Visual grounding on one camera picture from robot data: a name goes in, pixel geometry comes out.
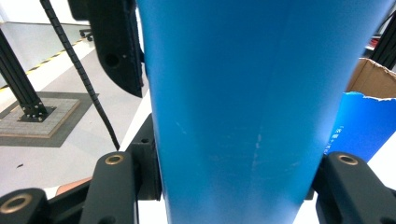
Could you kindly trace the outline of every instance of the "gray floor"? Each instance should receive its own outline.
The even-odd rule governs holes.
[[[81,39],[78,30],[89,28],[89,26],[69,24],[63,24],[62,27],[72,44]],[[53,27],[49,24],[6,22],[0,23],[0,29],[24,71],[28,71],[64,49]],[[0,77],[0,88],[5,85],[6,82]]]
[[[45,32],[38,29],[41,28],[37,26],[35,29],[28,29],[28,32],[34,34],[29,34],[26,30],[11,29],[12,32],[8,34],[14,33],[14,40],[23,38],[20,34],[30,36],[31,38],[25,39],[25,44],[34,46],[41,42],[40,36]],[[24,47],[14,50],[24,51]],[[60,48],[53,43],[53,46],[48,47],[49,56],[59,50]],[[39,61],[46,57],[39,55],[44,54],[31,50],[24,57],[28,57],[26,61],[29,62],[37,57]],[[107,77],[99,65],[95,51],[82,59],[82,64],[96,92],[100,94],[102,106],[121,142],[140,99],[121,90]],[[60,75],[43,91],[86,92],[74,67]],[[90,176],[96,161],[114,150],[104,123],[94,106],[91,106],[61,147],[0,147],[0,196],[15,189],[48,188]]]

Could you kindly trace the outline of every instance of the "metal frame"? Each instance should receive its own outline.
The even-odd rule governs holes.
[[[25,121],[43,121],[49,112],[35,92],[1,30],[0,72],[20,103],[24,113],[24,117],[21,119]]]

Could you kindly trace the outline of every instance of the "black plastic part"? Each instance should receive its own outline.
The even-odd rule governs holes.
[[[396,200],[362,159],[324,157],[313,185],[320,223],[396,223]]]
[[[78,224],[90,182],[79,185],[49,200],[52,224]]]
[[[111,140],[113,141],[114,147],[116,150],[119,150],[120,144],[117,140],[117,136],[113,130],[113,127],[110,124],[110,121],[107,118],[105,110],[102,108],[102,105],[99,102],[99,99],[93,89],[93,86],[90,82],[90,79],[85,72],[84,67],[82,66],[81,62],[77,54],[74,52],[72,45],[70,44],[69,39],[67,38],[66,33],[64,32],[64,28],[62,28],[61,23],[59,22],[58,18],[56,17],[55,11],[52,8],[50,0],[40,0],[41,6],[44,8],[49,21],[55,30],[55,33],[58,35],[59,40],[61,41],[64,49],[66,50],[67,54],[69,55],[70,60],[72,61],[73,65],[75,66],[82,83],[84,83],[85,89],[87,90],[88,94],[90,95],[93,105],[95,106],[99,116],[101,117],[103,123],[106,125],[108,133],[110,134]]]
[[[136,193],[131,155],[106,154],[96,163],[80,223],[138,223]]]
[[[7,203],[12,198],[24,198],[28,195],[30,200],[15,200],[14,203]],[[22,205],[20,210],[15,212],[5,212],[5,207],[16,207],[17,204]],[[0,223],[1,224],[47,224],[49,223],[48,215],[50,207],[47,202],[46,193],[42,189],[19,189],[15,190],[2,198],[0,198]]]
[[[163,189],[151,114],[140,127],[126,152],[132,154],[134,163],[139,164],[140,167],[137,171],[140,172],[141,179],[138,200],[159,201]]]
[[[123,90],[142,97],[135,0],[69,0],[76,20],[89,20],[99,61]]]
[[[392,70],[396,64],[396,16],[385,29],[370,59]]]
[[[0,29],[0,73],[17,98],[23,113],[38,117],[47,114],[41,99],[27,78],[14,51]]]

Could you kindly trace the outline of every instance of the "black cable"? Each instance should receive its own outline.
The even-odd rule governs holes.
[[[90,82],[90,79],[87,76],[87,73],[84,70],[84,67],[79,61],[77,54],[74,52],[72,45],[70,44],[66,34],[64,33],[64,29],[62,28],[62,25],[59,23],[59,20],[56,17],[55,11],[53,10],[50,1],[40,0],[40,3],[41,6],[46,11],[47,17],[49,18],[49,21],[52,24],[55,33],[58,35],[59,39],[61,40],[64,49],[66,50],[67,54],[70,57],[70,60],[72,61],[73,65],[76,67],[78,74],[81,77],[82,82],[84,83],[85,89],[87,89],[87,92],[90,95],[92,102],[99,113],[99,116],[102,118],[103,122],[105,123],[107,130],[110,133],[111,140],[113,141],[113,144],[116,147],[116,150],[119,150],[120,144],[117,140],[116,134],[114,133],[113,127],[111,127],[110,121],[108,120],[107,115],[104,109],[102,108],[99,99],[97,98],[95,90],[93,89],[93,86]]]

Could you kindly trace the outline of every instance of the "blue cardboard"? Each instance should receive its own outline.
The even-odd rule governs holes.
[[[345,151],[369,161],[396,131],[396,99],[344,93],[325,153]]]

